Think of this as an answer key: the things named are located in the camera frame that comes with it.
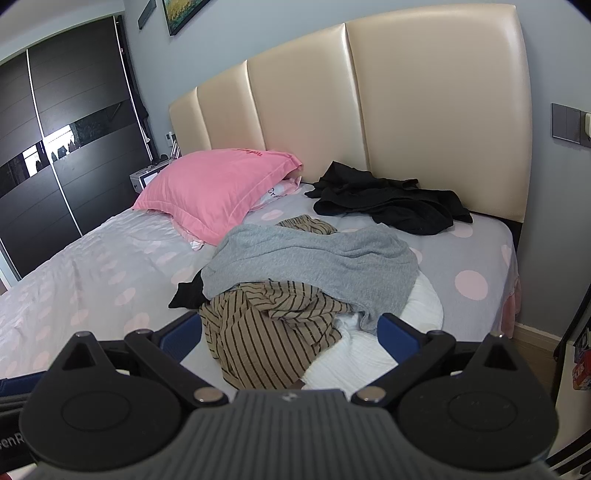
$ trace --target framed picture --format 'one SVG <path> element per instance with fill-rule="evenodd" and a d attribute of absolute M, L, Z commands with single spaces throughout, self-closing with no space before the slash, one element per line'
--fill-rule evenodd
<path fill-rule="evenodd" d="M 168 32 L 176 35 L 210 0 L 162 0 Z"/>

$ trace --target bed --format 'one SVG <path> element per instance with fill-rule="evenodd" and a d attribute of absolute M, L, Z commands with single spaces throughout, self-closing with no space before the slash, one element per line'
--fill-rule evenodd
<path fill-rule="evenodd" d="M 480 341 L 510 334 L 518 304 L 511 232 L 522 222 L 531 161 L 531 95 L 512 5 L 451 5 L 340 24 L 273 48 L 177 99 L 183 154 L 278 150 L 303 163 L 301 189 L 246 223 L 307 213 L 347 232 L 366 215 L 321 217 L 305 197 L 332 161 L 377 177 L 454 190 L 472 212 L 434 236 L 399 232 L 443 305 L 443 329 Z M 0 297 L 0 375 L 46 369 L 78 330 L 118 339 L 158 329 L 179 282 L 213 256 L 194 251 L 159 212 L 126 210 L 59 252 Z M 228 392 L 205 342 L 183 365 Z"/>

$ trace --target wardrobe door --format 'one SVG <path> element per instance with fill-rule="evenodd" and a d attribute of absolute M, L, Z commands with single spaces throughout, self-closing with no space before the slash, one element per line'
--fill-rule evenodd
<path fill-rule="evenodd" d="M 45 155 L 22 54 L 0 65 L 0 239 L 25 276 L 77 238 Z"/>
<path fill-rule="evenodd" d="M 129 98 L 113 18 L 29 49 L 47 155 L 82 234 L 131 207 L 129 175 L 150 161 Z"/>

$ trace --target headboard panel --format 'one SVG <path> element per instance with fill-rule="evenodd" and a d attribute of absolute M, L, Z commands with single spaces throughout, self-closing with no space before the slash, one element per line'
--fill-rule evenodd
<path fill-rule="evenodd" d="M 452 189 L 522 221 L 531 94 L 515 7 L 448 5 L 337 25 L 268 50 L 170 106 L 182 153 L 295 154 L 305 181 L 333 161 Z"/>

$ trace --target bed sheet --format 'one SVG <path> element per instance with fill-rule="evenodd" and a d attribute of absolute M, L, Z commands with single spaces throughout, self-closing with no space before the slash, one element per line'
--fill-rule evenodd
<path fill-rule="evenodd" d="M 250 213 L 246 223 L 275 224 L 309 214 L 341 232 L 373 224 L 366 215 L 324 217 L 299 192 Z M 511 234 L 498 220 L 474 216 L 432 237 L 400 232 L 431 281 L 444 310 L 443 328 L 458 340 L 478 341 L 500 322 L 517 277 Z M 213 256 L 193 251 L 158 212 L 127 210 L 66 247 L 0 297 L 0 376 L 46 369 L 71 335 L 90 330 L 119 339 L 142 327 L 159 329 L 186 312 L 169 309 L 177 284 L 190 281 Z M 183 365 L 219 384 L 221 374 L 206 343 Z"/>

